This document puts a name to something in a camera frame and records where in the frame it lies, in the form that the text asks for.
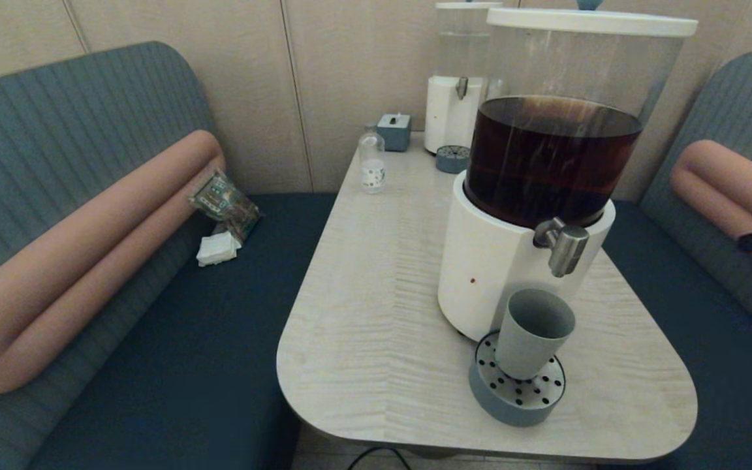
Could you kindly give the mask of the grey-blue plastic cup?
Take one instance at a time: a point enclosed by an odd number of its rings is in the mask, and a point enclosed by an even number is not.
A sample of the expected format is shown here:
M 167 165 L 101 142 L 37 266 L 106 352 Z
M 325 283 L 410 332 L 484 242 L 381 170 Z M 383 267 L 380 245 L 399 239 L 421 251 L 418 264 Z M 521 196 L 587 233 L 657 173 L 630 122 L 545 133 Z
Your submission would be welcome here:
M 507 377 L 530 380 L 572 335 L 575 313 L 566 300 L 540 289 L 513 292 L 506 307 L 496 364 Z

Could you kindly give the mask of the large tea drink dispenser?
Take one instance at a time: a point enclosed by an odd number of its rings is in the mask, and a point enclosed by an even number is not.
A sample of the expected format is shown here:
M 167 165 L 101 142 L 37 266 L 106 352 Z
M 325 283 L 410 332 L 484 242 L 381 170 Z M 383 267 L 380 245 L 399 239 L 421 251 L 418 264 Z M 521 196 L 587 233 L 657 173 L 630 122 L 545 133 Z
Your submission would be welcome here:
M 684 42 L 490 25 L 468 169 L 454 179 L 437 300 L 463 336 L 501 324 L 508 298 L 570 300 L 616 218 L 611 200 Z M 561 279 L 535 246 L 539 223 L 584 227 Z

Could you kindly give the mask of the large white dispenser lid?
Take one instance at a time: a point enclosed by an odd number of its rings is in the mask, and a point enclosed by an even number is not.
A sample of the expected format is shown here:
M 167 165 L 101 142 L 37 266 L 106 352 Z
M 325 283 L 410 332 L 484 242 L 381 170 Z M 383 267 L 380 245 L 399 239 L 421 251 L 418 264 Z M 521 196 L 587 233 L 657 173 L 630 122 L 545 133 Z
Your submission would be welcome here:
M 486 23 L 513 29 L 681 39 L 695 35 L 699 25 L 695 19 L 642 13 L 545 8 L 492 8 Z

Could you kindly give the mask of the large blue drip tray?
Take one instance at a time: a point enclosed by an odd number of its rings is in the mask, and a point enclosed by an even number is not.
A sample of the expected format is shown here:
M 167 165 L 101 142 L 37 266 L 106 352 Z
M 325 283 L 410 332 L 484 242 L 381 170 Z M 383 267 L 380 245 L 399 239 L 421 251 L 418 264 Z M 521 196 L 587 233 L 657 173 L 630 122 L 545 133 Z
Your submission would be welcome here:
M 490 416 L 509 426 L 536 426 L 545 422 L 566 393 L 567 378 L 561 360 L 553 355 L 534 378 L 517 380 L 497 365 L 499 331 L 486 334 L 475 346 L 469 366 L 469 389 Z

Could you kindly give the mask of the small blue drip tray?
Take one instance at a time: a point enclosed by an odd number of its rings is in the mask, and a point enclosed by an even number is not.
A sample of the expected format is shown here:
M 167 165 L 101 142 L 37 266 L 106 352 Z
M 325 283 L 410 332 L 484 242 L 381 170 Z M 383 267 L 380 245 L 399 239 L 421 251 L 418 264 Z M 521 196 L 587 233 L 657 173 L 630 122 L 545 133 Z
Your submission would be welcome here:
M 447 174 L 459 174 L 468 169 L 471 149 L 466 146 L 441 146 L 435 153 L 435 168 Z

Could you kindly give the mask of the small water drink dispenser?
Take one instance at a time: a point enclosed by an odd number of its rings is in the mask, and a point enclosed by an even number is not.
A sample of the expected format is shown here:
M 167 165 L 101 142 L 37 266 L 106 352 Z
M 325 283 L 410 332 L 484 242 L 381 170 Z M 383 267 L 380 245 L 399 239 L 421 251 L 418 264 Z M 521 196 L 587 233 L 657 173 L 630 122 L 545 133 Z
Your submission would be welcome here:
M 435 66 L 428 80 L 424 140 L 432 153 L 441 146 L 471 145 L 492 34 L 486 23 L 489 9 L 435 11 Z M 460 101 L 456 84 L 462 76 L 469 86 Z

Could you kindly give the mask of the small blue tissue box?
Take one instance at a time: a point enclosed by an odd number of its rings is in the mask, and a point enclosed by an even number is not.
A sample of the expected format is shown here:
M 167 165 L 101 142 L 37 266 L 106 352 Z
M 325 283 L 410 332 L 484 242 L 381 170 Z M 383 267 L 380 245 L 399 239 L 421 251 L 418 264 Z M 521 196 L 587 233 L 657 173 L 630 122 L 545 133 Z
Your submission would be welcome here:
M 406 152 L 410 146 L 412 116 L 401 113 L 384 114 L 377 124 L 377 132 L 384 140 L 385 151 Z

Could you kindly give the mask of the clear plastic bottle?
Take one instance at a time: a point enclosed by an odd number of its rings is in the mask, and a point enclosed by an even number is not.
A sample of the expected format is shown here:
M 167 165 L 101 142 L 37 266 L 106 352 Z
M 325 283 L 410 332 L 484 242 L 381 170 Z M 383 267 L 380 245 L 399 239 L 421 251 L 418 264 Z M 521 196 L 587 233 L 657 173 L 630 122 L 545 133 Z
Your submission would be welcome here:
M 378 133 L 376 123 L 368 124 L 358 139 L 357 154 L 360 164 L 361 187 L 367 194 L 384 190 L 386 179 L 385 141 Z

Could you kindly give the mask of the green snack packet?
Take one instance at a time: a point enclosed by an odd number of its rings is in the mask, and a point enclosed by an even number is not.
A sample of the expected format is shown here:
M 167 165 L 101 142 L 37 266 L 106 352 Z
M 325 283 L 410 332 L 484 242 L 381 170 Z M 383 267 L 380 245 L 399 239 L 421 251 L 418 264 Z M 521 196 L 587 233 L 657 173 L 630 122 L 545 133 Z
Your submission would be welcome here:
M 188 200 L 207 217 L 224 226 L 241 245 L 262 217 L 259 206 L 218 168 L 212 168 L 197 182 Z

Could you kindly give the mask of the white folded napkin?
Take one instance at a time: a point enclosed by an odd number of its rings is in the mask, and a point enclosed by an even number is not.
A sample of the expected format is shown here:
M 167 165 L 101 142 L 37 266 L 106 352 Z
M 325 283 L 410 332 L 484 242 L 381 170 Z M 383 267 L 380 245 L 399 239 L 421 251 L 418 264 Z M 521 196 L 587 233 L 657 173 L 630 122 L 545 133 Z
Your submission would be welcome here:
M 235 259 L 241 248 L 242 243 L 232 233 L 227 231 L 215 233 L 201 238 L 196 261 L 200 267 L 221 264 Z

